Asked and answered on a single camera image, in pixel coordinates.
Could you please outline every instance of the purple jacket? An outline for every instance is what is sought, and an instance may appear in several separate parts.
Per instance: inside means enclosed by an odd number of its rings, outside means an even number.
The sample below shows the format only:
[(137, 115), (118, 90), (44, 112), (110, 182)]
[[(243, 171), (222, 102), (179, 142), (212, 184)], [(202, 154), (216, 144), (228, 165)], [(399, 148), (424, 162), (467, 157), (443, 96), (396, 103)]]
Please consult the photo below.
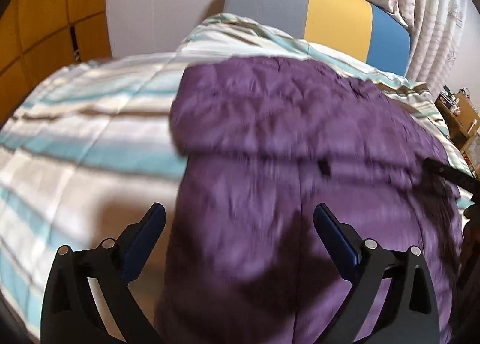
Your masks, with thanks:
[(286, 58), (191, 67), (171, 128), (189, 159), (156, 315), (169, 344), (313, 344), (350, 289), (313, 227), (322, 202), (384, 248), (420, 246), (446, 342), (458, 189), (422, 174), (445, 149), (371, 81)]

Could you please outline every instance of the purple fabric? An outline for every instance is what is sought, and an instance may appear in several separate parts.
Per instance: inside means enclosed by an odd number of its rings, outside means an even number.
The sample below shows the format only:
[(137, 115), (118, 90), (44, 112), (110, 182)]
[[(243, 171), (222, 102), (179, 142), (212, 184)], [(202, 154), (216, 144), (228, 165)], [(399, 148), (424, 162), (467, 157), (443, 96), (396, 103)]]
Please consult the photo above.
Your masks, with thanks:
[(322, 202), (363, 238), (421, 247), (446, 342), (458, 189), (422, 174), (445, 149), (372, 82), (285, 58), (191, 67), (171, 128), (189, 160), (155, 317), (169, 344), (312, 344), (350, 289), (313, 228)]

